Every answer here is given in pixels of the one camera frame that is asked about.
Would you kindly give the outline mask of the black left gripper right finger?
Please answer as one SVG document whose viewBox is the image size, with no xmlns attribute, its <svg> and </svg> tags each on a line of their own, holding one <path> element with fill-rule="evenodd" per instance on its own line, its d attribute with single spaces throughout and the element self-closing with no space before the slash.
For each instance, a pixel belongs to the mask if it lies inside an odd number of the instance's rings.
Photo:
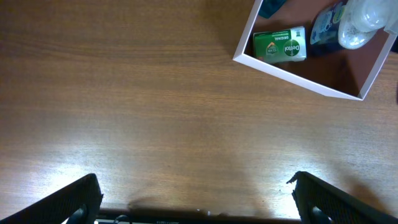
<svg viewBox="0 0 398 224">
<path fill-rule="evenodd" d="M 397 218 L 380 212 L 318 177 L 298 171 L 288 181 L 302 223 L 397 223 Z"/>
</svg>

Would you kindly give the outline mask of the green Listerine mouthwash bottle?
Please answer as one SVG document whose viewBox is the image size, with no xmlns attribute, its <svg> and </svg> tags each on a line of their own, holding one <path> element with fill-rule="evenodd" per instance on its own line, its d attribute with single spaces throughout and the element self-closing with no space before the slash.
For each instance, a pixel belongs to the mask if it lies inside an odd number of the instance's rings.
<svg viewBox="0 0 398 224">
<path fill-rule="evenodd" d="M 269 19 L 285 4 L 286 1 L 287 0 L 263 0 L 258 15 Z"/>
</svg>

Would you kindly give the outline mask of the green soap bar box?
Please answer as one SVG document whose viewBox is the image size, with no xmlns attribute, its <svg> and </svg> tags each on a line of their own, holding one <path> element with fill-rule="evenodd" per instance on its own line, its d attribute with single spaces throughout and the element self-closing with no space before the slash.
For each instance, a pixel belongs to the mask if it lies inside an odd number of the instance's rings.
<svg viewBox="0 0 398 224">
<path fill-rule="evenodd" d="M 254 57 L 268 64 L 300 62 L 307 58 L 304 26 L 274 32 L 256 32 L 252 40 Z"/>
</svg>

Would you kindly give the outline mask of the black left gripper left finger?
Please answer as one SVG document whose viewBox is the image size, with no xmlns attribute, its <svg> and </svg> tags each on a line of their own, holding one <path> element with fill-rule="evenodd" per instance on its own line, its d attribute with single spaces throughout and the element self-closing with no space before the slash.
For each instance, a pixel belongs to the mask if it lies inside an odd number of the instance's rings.
<svg viewBox="0 0 398 224">
<path fill-rule="evenodd" d="M 103 194 L 95 174 L 87 174 L 1 223 L 93 223 Z"/>
</svg>

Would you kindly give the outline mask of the clear blue soap pump bottle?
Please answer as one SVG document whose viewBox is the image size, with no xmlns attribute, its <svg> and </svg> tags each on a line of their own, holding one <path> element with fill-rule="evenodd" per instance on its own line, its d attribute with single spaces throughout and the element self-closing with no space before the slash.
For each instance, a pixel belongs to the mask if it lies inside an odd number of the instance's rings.
<svg viewBox="0 0 398 224">
<path fill-rule="evenodd" d="M 338 1 L 321 11 L 309 36 L 312 55 L 355 50 L 384 30 L 397 34 L 397 0 Z"/>
</svg>

